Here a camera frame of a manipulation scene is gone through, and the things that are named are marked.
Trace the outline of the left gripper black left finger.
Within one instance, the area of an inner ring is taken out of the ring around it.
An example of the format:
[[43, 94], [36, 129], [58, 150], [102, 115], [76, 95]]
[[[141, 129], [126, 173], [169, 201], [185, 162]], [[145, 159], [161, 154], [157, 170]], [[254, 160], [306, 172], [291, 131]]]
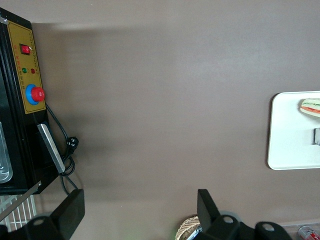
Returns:
[[51, 213], [50, 218], [62, 238], [70, 240], [84, 216], [84, 190], [75, 189]]

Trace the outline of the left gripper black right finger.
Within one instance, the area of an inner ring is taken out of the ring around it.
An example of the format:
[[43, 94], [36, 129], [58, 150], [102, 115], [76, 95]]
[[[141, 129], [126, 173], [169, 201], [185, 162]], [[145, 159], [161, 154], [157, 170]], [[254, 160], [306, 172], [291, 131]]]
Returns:
[[198, 189], [197, 216], [202, 230], [206, 232], [220, 215], [221, 214], [209, 191], [207, 189]]

